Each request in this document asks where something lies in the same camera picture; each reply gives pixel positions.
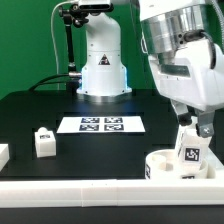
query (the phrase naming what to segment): green wall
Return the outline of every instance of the green wall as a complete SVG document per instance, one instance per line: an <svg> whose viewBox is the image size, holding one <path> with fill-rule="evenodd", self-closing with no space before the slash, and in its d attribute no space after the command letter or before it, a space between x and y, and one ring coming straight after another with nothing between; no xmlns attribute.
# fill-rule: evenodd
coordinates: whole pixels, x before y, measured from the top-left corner
<svg viewBox="0 0 224 224"><path fill-rule="evenodd" d="M42 78L56 74L55 57L50 33L50 17L60 0L1 0L0 8L0 98L6 94L27 90ZM212 20L211 33L220 41L216 16L208 11ZM147 57L140 52L141 35L138 14L130 6L117 6L109 14L122 28L122 62L128 68L128 84L132 88L153 88ZM67 51L64 25L55 17L56 42L59 48L61 73L67 71ZM85 64L85 29L73 29L75 60L80 69Z"/></svg>

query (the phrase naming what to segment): bolt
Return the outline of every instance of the bolt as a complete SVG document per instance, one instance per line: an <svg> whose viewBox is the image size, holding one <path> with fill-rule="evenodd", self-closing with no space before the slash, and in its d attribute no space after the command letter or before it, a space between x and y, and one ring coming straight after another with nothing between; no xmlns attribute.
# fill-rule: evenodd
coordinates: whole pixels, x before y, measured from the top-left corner
<svg viewBox="0 0 224 224"><path fill-rule="evenodd" d="M74 10L77 10L78 8L79 8L78 5L74 5L74 6L73 6L73 9L74 9Z"/></svg>
<svg viewBox="0 0 224 224"><path fill-rule="evenodd" d="M210 129L209 128L204 128L204 133L209 134L210 133Z"/></svg>

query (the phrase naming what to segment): black table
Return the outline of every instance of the black table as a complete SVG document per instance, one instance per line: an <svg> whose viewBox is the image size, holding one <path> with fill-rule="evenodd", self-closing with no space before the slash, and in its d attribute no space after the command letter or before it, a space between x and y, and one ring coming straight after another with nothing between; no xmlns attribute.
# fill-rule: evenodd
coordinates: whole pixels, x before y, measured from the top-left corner
<svg viewBox="0 0 224 224"><path fill-rule="evenodd" d="M145 133L56 134L64 116L141 116ZM224 113L217 111L211 149L224 158ZM36 157L34 132L53 130L57 156ZM0 101L0 143L8 143L5 180L143 179L148 153L173 148L178 131L168 99L134 91L113 104L77 100L66 91L15 92ZM223 223L224 206L0 209L2 223Z"/></svg>

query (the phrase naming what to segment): white paper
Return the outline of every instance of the white paper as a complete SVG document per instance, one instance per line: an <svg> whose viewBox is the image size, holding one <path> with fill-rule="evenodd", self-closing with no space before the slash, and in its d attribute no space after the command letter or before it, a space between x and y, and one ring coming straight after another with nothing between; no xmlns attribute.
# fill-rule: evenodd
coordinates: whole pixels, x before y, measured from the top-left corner
<svg viewBox="0 0 224 224"><path fill-rule="evenodd" d="M64 117L57 133L145 132L140 116Z"/></svg>

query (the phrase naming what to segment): black cable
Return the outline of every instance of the black cable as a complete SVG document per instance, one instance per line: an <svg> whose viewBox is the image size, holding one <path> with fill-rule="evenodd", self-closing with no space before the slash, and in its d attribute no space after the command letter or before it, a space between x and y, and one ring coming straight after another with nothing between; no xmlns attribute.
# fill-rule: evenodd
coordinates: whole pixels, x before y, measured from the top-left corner
<svg viewBox="0 0 224 224"><path fill-rule="evenodd" d="M211 65L210 68L214 69L216 65L216 49L215 49L215 44L212 40L212 37L206 33L206 32L201 32L201 34L209 41L210 46L211 46L211 51L212 51L212 60L211 60Z"/></svg>
<svg viewBox="0 0 224 224"><path fill-rule="evenodd" d="M35 85L31 86L29 88L29 91L33 91L41 83L45 83L46 81L49 81L49 80L52 80L52 79L61 78L61 77L69 77L69 75L68 74L52 75L52 76L49 76L47 78L44 78L44 79L40 80L39 82L37 82Z"/></svg>
<svg viewBox="0 0 224 224"><path fill-rule="evenodd" d="M57 81L57 82L44 82L44 83L37 83L36 85L29 88L29 91L34 91L38 86L48 85L48 84L59 84L59 83L67 83L66 81Z"/></svg>

